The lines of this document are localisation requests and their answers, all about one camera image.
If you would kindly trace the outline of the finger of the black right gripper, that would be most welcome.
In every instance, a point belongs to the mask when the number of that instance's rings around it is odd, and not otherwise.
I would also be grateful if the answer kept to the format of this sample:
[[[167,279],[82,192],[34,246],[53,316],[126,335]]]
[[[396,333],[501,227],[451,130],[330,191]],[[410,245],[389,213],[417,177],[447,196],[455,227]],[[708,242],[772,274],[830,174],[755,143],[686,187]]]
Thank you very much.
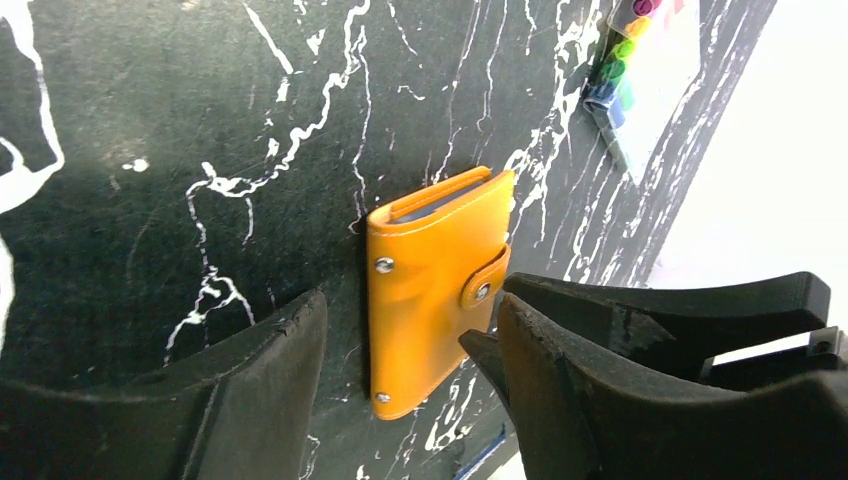
[[[504,290],[497,332],[459,341],[511,411],[847,407],[846,363],[829,349],[710,366],[733,350],[824,329],[831,290],[812,273],[690,290],[517,273]]]

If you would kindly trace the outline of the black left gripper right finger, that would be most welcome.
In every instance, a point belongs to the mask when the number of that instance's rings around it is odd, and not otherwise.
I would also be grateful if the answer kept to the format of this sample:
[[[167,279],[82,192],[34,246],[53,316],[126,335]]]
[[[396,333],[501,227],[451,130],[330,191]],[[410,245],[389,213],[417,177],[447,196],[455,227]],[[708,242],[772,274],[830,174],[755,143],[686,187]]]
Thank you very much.
[[[530,479],[843,479],[847,377],[735,392],[615,354],[515,295],[498,343]]]

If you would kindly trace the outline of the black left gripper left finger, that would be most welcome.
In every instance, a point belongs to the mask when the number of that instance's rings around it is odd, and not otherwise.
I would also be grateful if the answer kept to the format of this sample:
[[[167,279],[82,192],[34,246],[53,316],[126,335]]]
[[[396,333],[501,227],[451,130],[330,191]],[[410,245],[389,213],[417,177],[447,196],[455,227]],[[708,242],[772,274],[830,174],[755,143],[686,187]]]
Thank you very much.
[[[120,386],[1,384],[5,479],[295,479],[327,339],[324,294]]]

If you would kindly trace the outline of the orange leather card holder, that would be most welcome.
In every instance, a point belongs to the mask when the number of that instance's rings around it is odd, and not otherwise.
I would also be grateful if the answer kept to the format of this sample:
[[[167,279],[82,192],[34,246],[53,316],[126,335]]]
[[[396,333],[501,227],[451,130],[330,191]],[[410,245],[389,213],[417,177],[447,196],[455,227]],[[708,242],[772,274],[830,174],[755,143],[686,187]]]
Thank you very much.
[[[474,167],[372,211],[366,222],[374,414],[415,410],[466,358],[507,276],[511,170]]]

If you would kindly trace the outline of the pack of coloured markers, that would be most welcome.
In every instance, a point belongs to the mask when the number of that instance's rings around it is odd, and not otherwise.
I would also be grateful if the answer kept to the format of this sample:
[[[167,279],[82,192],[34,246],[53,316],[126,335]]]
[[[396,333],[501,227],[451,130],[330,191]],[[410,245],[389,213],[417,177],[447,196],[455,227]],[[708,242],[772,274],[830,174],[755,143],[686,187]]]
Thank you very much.
[[[583,106],[616,165],[639,185],[700,71],[700,3],[619,1],[608,24],[617,41],[589,82]]]

